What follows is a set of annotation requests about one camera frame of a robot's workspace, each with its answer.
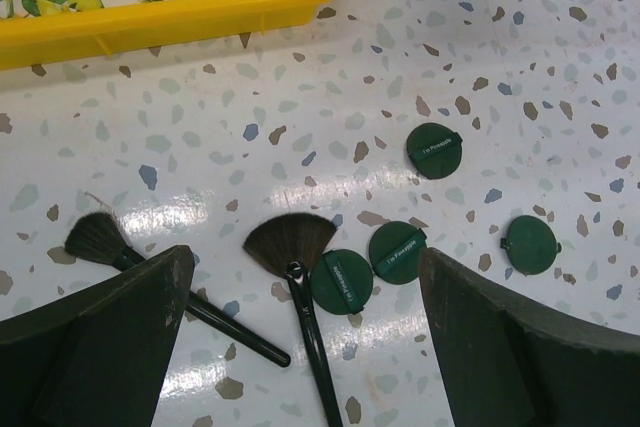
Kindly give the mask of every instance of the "table surface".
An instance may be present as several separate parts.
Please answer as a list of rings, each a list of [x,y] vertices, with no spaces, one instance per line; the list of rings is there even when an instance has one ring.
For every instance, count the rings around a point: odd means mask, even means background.
[[[293,354],[279,369],[183,321],[155,427],[324,425],[286,287],[241,249],[283,212],[333,219],[331,247],[362,254],[411,222],[487,278],[640,333],[638,5],[333,0],[263,36],[0,73],[0,319],[114,275],[59,248],[100,201],[147,255],[190,245],[194,289]],[[405,157],[423,122],[464,139],[446,179]],[[499,249],[520,214],[564,247],[539,276]],[[418,282],[374,294],[318,309],[345,424],[453,426]]]

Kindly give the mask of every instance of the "gray object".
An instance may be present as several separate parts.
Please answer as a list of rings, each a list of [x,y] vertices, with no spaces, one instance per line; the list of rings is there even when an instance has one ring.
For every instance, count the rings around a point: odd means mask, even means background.
[[[433,248],[420,264],[456,427],[640,426],[640,336],[553,310]]]

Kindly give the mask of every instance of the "brush bristles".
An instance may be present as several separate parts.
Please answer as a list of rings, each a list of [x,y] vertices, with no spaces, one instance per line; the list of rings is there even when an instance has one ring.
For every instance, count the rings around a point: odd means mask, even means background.
[[[116,218],[107,212],[93,212],[76,222],[64,250],[89,262],[111,265],[126,246]]]
[[[313,269],[336,230],[333,222],[314,214],[285,214],[256,227],[243,248],[269,272],[284,277],[292,262]]]

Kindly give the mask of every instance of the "fan brush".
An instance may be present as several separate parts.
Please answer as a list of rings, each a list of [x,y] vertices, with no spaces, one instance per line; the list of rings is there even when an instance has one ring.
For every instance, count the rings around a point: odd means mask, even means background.
[[[330,427],[342,427],[343,424],[313,308],[309,271],[320,261],[336,230],[331,221],[317,215],[285,214],[256,227],[243,246],[262,267],[289,284],[311,370]]]
[[[89,262],[110,265],[120,272],[145,261],[127,244],[116,218],[106,212],[93,212],[81,217],[71,229],[64,250]],[[291,364],[291,357],[287,353],[194,292],[189,293],[186,311],[280,367]]]

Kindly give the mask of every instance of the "dark green object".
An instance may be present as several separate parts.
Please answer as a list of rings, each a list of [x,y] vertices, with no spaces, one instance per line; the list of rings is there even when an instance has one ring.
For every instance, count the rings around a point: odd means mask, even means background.
[[[373,291],[369,263],[352,250],[325,252],[311,274],[314,300],[335,315],[357,314]]]
[[[427,179],[443,179],[462,161],[462,137],[441,124],[422,124],[409,134],[407,154]]]
[[[433,248],[420,264],[456,427],[640,426],[640,336],[546,307]]]
[[[108,212],[92,212],[76,222],[64,243],[65,251],[79,259],[110,265],[120,272],[129,270],[145,258],[127,245],[118,220]],[[291,364],[286,352],[263,339],[222,309],[195,292],[189,294],[187,312],[207,325],[227,334],[281,367]]]
[[[525,275],[547,270],[562,250],[551,228],[530,215],[521,215],[511,222],[500,247],[507,251],[511,265]]]
[[[173,247],[0,322],[0,425],[151,425],[193,267]]]
[[[418,277],[420,249],[427,236],[406,222],[389,222],[369,241],[369,260],[375,273],[390,284],[408,284]]]
[[[309,267],[320,262],[338,231],[319,215],[294,212],[274,217],[253,229],[242,248],[272,274],[286,279],[298,314],[302,341],[329,427],[342,427],[342,412],[315,313]]]

